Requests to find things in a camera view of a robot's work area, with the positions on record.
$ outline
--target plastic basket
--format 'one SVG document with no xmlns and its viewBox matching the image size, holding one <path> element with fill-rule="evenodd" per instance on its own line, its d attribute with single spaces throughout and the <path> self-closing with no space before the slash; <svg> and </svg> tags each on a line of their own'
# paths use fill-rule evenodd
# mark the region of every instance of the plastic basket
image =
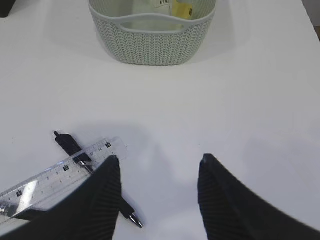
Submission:
<svg viewBox="0 0 320 240">
<path fill-rule="evenodd" d="M 206 37 L 216 0 L 191 0 L 192 20 L 151 12 L 139 6 L 145 1 L 150 0 L 88 0 L 110 53 L 122 63 L 136 65 L 180 65 L 190 60 Z M 132 27 L 141 23 L 154 23 L 154 29 Z M 159 28 L 157 23 L 168 24 Z"/>
</svg>

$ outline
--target yellow object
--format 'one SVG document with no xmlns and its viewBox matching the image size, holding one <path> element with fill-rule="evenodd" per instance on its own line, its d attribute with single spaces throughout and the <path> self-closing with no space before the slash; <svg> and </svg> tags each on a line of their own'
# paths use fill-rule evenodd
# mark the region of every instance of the yellow object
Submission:
<svg viewBox="0 0 320 240">
<path fill-rule="evenodd" d="M 185 3 L 185 2 L 178 2 L 178 0 L 172 0 L 172 16 L 182 18 L 182 19 L 191 19 L 192 15 L 193 15 L 192 4 Z"/>
</svg>

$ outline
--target paper label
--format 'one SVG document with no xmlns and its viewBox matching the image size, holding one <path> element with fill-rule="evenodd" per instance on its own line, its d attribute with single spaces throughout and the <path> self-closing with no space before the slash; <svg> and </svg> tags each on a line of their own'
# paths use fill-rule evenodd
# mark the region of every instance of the paper label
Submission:
<svg viewBox="0 0 320 240">
<path fill-rule="evenodd" d="M 157 8 L 160 8 L 160 7 L 163 7 L 163 6 L 169 6 L 170 5 L 170 1 L 171 0 L 153 0 L 153 5 L 157 9 Z"/>
</svg>

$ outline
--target white tabletop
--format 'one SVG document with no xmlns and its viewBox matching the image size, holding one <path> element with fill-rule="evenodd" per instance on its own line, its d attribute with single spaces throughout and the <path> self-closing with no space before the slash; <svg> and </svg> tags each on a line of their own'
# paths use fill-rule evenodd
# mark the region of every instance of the white tabletop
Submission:
<svg viewBox="0 0 320 240">
<path fill-rule="evenodd" d="M 122 185 L 145 222 L 114 239 L 206 239 L 199 163 L 320 230 L 320 44 L 301 0 L 219 0 L 196 56 L 127 65 L 97 40 L 86 0 L 17 0 L 0 19 L 0 192 L 66 154 L 119 136 Z"/>
</svg>

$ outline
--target ribbed black rubber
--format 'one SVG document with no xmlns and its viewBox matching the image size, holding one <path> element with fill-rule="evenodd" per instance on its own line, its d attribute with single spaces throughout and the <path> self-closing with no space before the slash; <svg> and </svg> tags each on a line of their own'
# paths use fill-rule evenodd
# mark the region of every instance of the ribbed black rubber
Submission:
<svg viewBox="0 0 320 240">
<path fill-rule="evenodd" d="M 121 201 L 119 160 L 110 156 L 73 194 L 46 215 L 1 240 L 111 240 Z"/>
<path fill-rule="evenodd" d="M 205 160 L 199 169 L 198 203 L 209 240 L 253 240 Z"/>
<path fill-rule="evenodd" d="M 257 196 L 211 154 L 200 164 L 198 202 L 209 240 L 320 240 L 318 231 Z"/>
</svg>

